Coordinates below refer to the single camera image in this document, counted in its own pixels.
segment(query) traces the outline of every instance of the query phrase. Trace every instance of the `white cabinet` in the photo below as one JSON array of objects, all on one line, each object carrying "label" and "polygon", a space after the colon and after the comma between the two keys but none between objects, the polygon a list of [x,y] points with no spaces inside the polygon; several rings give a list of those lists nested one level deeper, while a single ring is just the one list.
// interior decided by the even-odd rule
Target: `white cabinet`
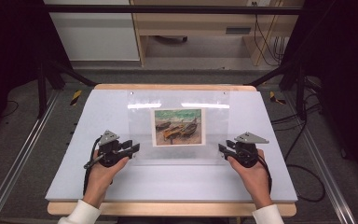
[{"label": "white cabinet", "polygon": [[[45,4],[128,5],[128,0],[45,0]],[[130,13],[50,13],[73,61],[139,61]]]}]

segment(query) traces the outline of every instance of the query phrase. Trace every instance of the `clear acrylic sheet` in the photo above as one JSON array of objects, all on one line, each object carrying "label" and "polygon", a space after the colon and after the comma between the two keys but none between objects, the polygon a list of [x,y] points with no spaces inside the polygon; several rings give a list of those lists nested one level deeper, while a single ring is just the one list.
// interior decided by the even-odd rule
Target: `clear acrylic sheet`
[{"label": "clear acrylic sheet", "polygon": [[[155,111],[180,109],[202,111],[203,118],[197,122],[198,129],[204,133],[204,141],[196,145],[156,146],[156,136],[163,130],[156,131]],[[229,91],[128,91],[128,113],[130,138],[134,144],[141,144],[133,159],[134,165],[225,164],[218,143],[227,139]],[[175,118],[170,121],[173,127],[181,121],[186,126],[191,120]],[[184,139],[186,137],[180,135],[172,141]]]}]

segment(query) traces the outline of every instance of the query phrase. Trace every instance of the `person's right hand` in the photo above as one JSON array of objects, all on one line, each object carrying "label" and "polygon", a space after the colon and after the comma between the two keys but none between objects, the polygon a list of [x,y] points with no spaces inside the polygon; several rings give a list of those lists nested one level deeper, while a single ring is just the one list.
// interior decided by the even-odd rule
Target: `person's right hand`
[{"label": "person's right hand", "polygon": [[[258,154],[264,159],[264,152],[258,149]],[[234,158],[228,157],[231,167],[240,175],[243,185],[251,194],[256,209],[272,205],[269,196],[269,177],[263,165],[258,162],[251,168],[245,168]]]}]

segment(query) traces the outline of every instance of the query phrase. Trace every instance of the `black stand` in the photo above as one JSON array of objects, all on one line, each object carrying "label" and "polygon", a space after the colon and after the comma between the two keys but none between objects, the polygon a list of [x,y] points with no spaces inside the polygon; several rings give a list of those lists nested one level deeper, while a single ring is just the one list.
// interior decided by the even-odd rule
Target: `black stand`
[{"label": "black stand", "polygon": [[99,83],[93,82],[85,77],[82,77],[74,70],[63,66],[57,62],[47,62],[40,64],[38,69],[38,76],[37,76],[37,84],[38,84],[38,92],[39,92],[39,115],[37,116],[39,119],[42,118],[43,114],[45,113],[48,107],[48,99],[46,94],[46,78],[48,82],[51,84],[51,87],[54,90],[62,90],[65,86],[65,82],[63,81],[62,77],[59,75],[58,72],[51,72],[51,69],[57,70],[59,73],[65,73],[83,84],[87,86],[96,86]]},{"label": "black stand", "polygon": [[272,70],[267,73],[263,77],[245,85],[251,85],[257,87],[258,85],[263,84],[264,82],[270,80],[273,77],[278,75],[283,75],[283,78],[280,83],[280,88],[283,91],[289,90],[295,83],[297,83],[296,90],[296,111],[301,119],[305,119],[306,111],[304,109],[304,87],[306,84],[304,69],[301,66],[303,62],[308,59],[308,56],[311,55],[312,50],[314,49],[315,39],[320,38],[320,25],[326,18],[326,15],[332,8],[332,6],[336,3],[336,0],[332,0],[327,10],[321,16],[321,18],[316,22],[313,26],[310,33],[306,36],[304,41],[300,44],[296,52],[292,55],[291,59],[280,67]]}]

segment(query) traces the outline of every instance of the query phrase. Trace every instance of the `person's left hand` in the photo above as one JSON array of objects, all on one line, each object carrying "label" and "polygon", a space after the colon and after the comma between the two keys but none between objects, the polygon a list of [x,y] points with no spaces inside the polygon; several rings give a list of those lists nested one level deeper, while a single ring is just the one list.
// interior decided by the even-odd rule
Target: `person's left hand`
[{"label": "person's left hand", "polygon": [[[96,157],[97,153],[98,150],[94,152],[94,157]],[[89,174],[89,183],[83,197],[83,202],[99,208],[113,178],[126,165],[128,160],[128,157],[123,158],[111,167],[104,167],[99,162],[94,164]]]}]

